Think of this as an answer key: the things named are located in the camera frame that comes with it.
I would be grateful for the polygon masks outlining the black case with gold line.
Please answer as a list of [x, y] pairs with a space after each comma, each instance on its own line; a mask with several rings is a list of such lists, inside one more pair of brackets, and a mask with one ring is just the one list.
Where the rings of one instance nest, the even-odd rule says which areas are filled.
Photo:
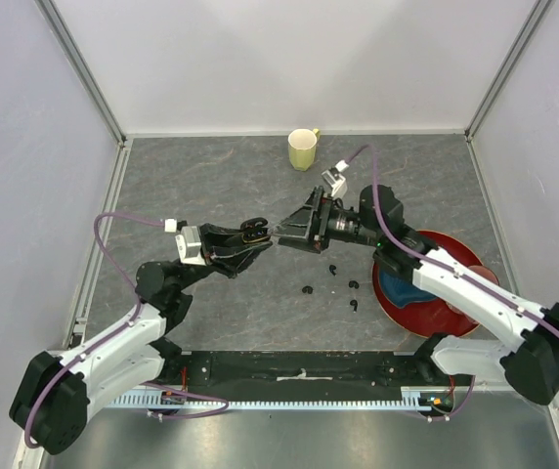
[[270, 239], [268, 220], [263, 217], [245, 220], [240, 224], [239, 231], [245, 244], [266, 242]]

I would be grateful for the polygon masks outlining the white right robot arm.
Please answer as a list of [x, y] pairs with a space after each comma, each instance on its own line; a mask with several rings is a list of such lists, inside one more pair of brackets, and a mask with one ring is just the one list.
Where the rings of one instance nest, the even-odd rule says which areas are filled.
[[543, 307], [471, 271], [442, 246], [406, 224], [403, 204], [382, 185], [368, 186], [356, 210], [315, 188], [274, 228], [279, 243], [321, 253], [333, 240], [374, 249], [380, 271], [458, 308], [494, 340], [437, 333], [414, 360], [423, 383], [466, 374], [505, 382], [523, 398], [550, 404], [559, 392], [559, 303]]

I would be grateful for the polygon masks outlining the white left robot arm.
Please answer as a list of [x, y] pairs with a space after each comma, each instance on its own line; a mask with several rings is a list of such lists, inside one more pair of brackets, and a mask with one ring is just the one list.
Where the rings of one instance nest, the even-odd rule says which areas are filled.
[[28, 448], [59, 454], [118, 396], [153, 380], [177, 380], [182, 350], [166, 335], [192, 304], [186, 288], [212, 274], [236, 277], [273, 244], [261, 217], [236, 229], [169, 219], [164, 230], [174, 234], [178, 257], [138, 268], [129, 282], [135, 305], [127, 314], [73, 349], [43, 351], [28, 363], [9, 410]]

